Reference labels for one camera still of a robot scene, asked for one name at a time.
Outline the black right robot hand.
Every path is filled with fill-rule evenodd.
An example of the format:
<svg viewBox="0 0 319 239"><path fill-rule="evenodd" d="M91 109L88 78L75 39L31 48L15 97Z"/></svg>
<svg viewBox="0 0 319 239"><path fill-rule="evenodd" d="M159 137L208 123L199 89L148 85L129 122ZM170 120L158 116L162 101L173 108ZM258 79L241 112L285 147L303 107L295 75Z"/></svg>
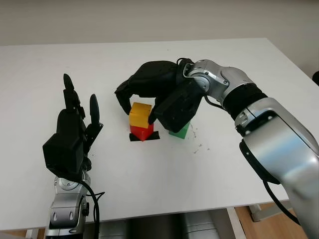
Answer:
<svg viewBox="0 0 319 239"><path fill-rule="evenodd" d="M155 110L176 89L177 64L170 61L151 61L144 63L128 80L120 84L115 95L120 106L128 115L131 111L130 98L138 95L141 98L154 98L148 123L157 119Z"/></svg>

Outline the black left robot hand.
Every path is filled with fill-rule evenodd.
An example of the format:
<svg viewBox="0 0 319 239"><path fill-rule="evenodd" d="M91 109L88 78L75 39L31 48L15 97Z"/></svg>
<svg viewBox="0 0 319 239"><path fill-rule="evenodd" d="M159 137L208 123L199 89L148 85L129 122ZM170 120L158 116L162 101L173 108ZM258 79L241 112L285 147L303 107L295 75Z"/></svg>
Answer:
<svg viewBox="0 0 319 239"><path fill-rule="evenodd" d="M89 171L92 168L92 163L88 158L88 153L103 127L100 122L97 97L95 94L90 97L91 123L86 126L83 121L85 118L84 108L80 104L79 96L74 89L70 76L66 73L63 74L63 82L66 108L58 116L56 132L71 139L72 146L70 151L75 155L71 157L67 170L78 172L83 168Z"/></svg>

